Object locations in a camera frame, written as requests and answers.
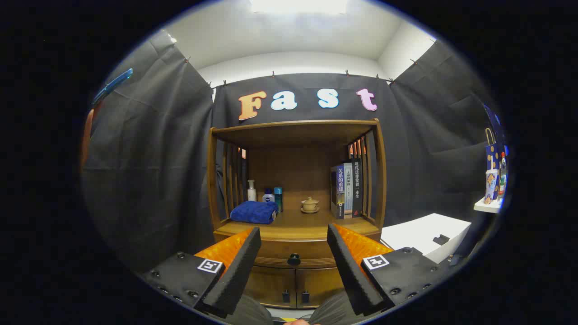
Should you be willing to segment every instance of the blue towel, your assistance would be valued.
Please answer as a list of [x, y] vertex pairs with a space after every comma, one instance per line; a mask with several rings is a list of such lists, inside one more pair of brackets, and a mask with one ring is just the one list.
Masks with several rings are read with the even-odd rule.
[[275, 202], [246, 201], [231, 211], [231, 220], [270, 224], [273, 222], [273, 211], [277, 211]]

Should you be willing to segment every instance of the orange gripper part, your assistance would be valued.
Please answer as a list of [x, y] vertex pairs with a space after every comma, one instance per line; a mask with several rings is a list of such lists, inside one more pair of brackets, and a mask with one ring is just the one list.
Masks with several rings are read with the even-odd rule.
[[222, 241], [214, 244], [213, 246], [209, 246], [208, 248], [201, 250], [195, 256], [200, 258], [206, 258], [213, 261], [223, 262], [225, 265], [225, 272], [229, 269], [231, 263], [233, 263], [233, 259], [237, 256], [239, 249], [245, 243], [245, 239], [249, 236], [253, 229], [247, 229], [244, 232], [240, 232], [236, 235], [233, 235], [227, 239], [223, 239]]
[[365, 276], [367, 276], [367, 274], [361, 267], [361, 262], [363, 261], [364, 258], [393, 252], [392, 249], [366, 236], [358, 234], [353, 230], [349, 230], [336, 223], [334, 223], [333, 225], [337, 229], [339, 235], [341, 235], [341, 238], [343, 238], [343, 241], [345, 242], [345, 245], [347, 245], [347, 248], [349, 249], [351, 256], [353, 256], [355, 263], [365, 274]]

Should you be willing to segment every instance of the gray pants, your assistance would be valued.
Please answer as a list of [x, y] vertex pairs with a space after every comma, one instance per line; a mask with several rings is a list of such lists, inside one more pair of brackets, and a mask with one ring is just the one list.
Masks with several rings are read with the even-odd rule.
[[[362, 320], [372, 318], [379, 313], [380, 312], [376, 312], [369, 316], [364, 316], [363, 314], [355, 315], [349, 303], [349, 298], [347, 298], [347, 294], [345, 291], [342, 291], [327, 299], [315, 309], [309, 319], [309, 324], [352, 325]], [[232, 325], [273, 324], [271, 313], [256, 300], [245, 295], [241, 296], [233, 315], [228, 315], [224, 319], [217, 318]]]

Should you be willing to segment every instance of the white pump bottle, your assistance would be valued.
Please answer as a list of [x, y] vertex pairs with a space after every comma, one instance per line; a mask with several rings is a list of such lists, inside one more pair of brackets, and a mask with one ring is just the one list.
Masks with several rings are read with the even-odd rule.
[[253, 187], [255, 180], [249, 179], [248, 182], [249, 182], [249, 189], [247, 189], [247, 198], [249, 199], [249, 201], [257, 201], [257, 191], [255, 190], [255, 187]]

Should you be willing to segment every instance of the black metal plate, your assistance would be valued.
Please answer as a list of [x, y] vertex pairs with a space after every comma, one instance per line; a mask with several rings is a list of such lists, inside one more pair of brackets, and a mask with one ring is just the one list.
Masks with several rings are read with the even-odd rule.
[[[225, 270], [221, 262], [178, 252], [143, 274], [145, 281], [163, 294], [195, 308]], [[199, 269], [203, 265], [207, 271]]]
[[382, 296], [399, 305], [425, 292], [449, 265], [436, 264], [415, 248], [402, 248], [368, 258], [362, 267]]

